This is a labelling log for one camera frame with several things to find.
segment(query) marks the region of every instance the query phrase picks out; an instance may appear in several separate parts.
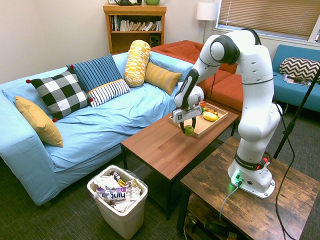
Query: black and white checkered pillow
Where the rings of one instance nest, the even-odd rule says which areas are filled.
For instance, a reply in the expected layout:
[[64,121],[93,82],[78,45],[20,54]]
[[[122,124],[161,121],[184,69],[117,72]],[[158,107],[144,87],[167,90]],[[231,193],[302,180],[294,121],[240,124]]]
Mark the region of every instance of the black and white checkered pillow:
[[27,80],[41,95],[53,118],[59,120],[90,104],[75,70],[67,71],[44,79]]

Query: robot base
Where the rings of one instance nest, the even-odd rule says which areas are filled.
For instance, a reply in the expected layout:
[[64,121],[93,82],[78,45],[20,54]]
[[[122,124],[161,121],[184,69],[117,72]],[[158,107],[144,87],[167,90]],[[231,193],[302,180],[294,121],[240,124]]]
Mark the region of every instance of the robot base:
[[228,175],[232,185],[237,187],[239,180],[242,180],[239,188],[261,199],[269,197],[276,187],[276,183],[272,179],[272,174],[266,166],[262,169],[252,171],[240,166],[233,160],[228,168]]

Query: white trash can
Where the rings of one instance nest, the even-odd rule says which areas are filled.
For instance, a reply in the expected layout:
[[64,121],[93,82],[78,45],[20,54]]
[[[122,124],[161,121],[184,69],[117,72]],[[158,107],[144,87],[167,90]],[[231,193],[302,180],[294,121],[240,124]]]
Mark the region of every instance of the white trash can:
[[[124,182],[134,179],[132,175],[116,165],[108,166],[97,176],[108,176],[113,171],[116,171]],[[94,196],[94,193],[98,188],[98,186],[94,184],[96,177],[92,178],[87,184],[87,188],[92,196]],[[139,199],[123,213],[109,206],[108,203],[101,198],[94,199],[104,220],[126,240],[131,239],[144,222],[145,202],[148,195],[148,188],[141,180],[136,179],[136,181],[141,189],[141,195]]]

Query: teal couch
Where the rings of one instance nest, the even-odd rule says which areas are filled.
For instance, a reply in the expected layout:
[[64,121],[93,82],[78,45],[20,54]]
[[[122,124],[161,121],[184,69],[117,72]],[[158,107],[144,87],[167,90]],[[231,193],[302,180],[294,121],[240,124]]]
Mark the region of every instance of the teal couch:
[[[123,76],[128,53],[113,56]],[[156,52],[150,61],[184,80],[192,64]],[[36,205],[43,205],[63,189],[108,163],[121,153],[120,143],[154,123],[175,108],[174,97],[155,85],[144,83],[130,92],[92,108],[81,108],[58,120],[63,147],[42,142],[17,110],[14,97],[34,102],[52,118],[49,109],[27,79],[48,78],[64,72],[49,72],[0,84],[0,157],[20,180]]]
[[[280,64],[289,57],[320,61],[320,50],[280,44],[272,60],[275,99],[286,104],[299,106],[307,93],[308,86],[287,83],[283,80],[284,76],[280,73]],[[304,108],[320,112],[320,84],[315,84]]]

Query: wooden coffee table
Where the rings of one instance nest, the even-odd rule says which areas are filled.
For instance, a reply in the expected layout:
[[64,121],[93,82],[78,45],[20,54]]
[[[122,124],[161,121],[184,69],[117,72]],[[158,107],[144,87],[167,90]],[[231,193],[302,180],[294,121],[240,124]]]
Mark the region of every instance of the wooden coffee table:
[[238,115],[228,112],[228,116],[200,138],[186,136],[182,130],[169,122],[171,113],[142,129],[121,143],[123,165],[127,169],[126,151],[130,151],[152,170],[158,172],[169,184],[166,203],[166,219],[170,218],[171,190],[175,178],[230,125],[234,132]]
[[[238,146],[239,140],[233,136],[230,137],[181,179],[183,188],[177,222],[177,230],[180,233],[184,228],[187,209],[202,224],[205,218],[219,215],[224,200],[236,188],[231,185],[227,171],[234,160]],[[275,202],[288,166],[273,159],[268,169],[275,181],[275,190],[271,196],[260,199],[238,189],[228,198],[222,210],[222,219],[235,226],[251,240],[284,239]],[[320,182],[290,168],[280,190],[278,210],[285,229],[293,238],[300,238],[319,189]],[[201,216],[201,213],[207,213],[207,216]]]

